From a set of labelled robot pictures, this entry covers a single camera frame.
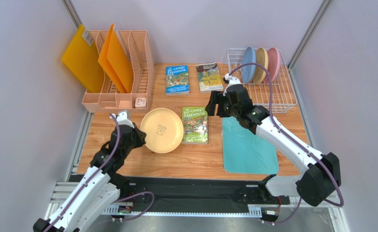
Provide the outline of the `beige plate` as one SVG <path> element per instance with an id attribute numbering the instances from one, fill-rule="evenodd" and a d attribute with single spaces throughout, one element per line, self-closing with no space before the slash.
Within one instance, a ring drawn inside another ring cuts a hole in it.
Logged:
<path id="1" fill-rule="evenodd" d="M 140 130 L 146 133 L 146 147 L 160 154 L 175 150 L 183 138 L 181 118 L 167 108 L 148 112 L 141 121 Z"/>

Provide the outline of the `blue plate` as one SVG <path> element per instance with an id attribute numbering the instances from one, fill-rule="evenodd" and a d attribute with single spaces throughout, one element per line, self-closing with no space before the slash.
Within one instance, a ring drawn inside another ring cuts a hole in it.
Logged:
<path id="1" fill-rule="evenodd" d="M 243 83 L 247 84 L 253 79 L 256 66 L 251 63 L 255 63 L 255 62 L 256 62 L 255 50 L 249 46 L 246 48 L 243 54 L 243 60 L 242 60 L 242 65 L 246 64 L 245 66 L 241 68 Z"/>

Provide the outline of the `pink plate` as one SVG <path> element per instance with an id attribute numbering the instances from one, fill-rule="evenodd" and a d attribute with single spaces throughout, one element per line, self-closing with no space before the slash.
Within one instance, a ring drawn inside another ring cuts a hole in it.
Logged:
<path id="1" fill-rule="evenodd" d="M 274 83 L 281 67 L 281 55 L 278 49 L 272 47 L 267 51 L 268 54 L 268 72 L 271 82 Z"/>

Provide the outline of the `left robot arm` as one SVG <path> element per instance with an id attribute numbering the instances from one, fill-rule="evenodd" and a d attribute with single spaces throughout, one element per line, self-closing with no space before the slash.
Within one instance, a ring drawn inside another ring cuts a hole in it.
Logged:
<path id="1" fill-rule="evenodd" d="M 130 181 L 117 173 L 132 149 L 145 144 L 135 123 L 120 123 L 95 154 L 81 182 L 48 218 L 38 219 L 35 232 L 84 232 L 114 202 L 133 198 Z"/>

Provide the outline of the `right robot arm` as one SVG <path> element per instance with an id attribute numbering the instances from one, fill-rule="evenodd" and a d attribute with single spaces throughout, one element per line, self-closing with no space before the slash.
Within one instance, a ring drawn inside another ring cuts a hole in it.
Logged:
<path id="1" fill-rule="evenodd" d="M 311 206 L 322 202 L 342 207 L 339 158 L 312 148 L 287 130 L 261 105 L 254 105 L 241 84 L 226 91 L 212 91 L 206 106 L 209 116 L 233 117 L 243 128 L 265 139 L 298 169 L 299 175 L 272 175 L 263 180 L 263 187 L 272 196 L 301 197 Z"/>

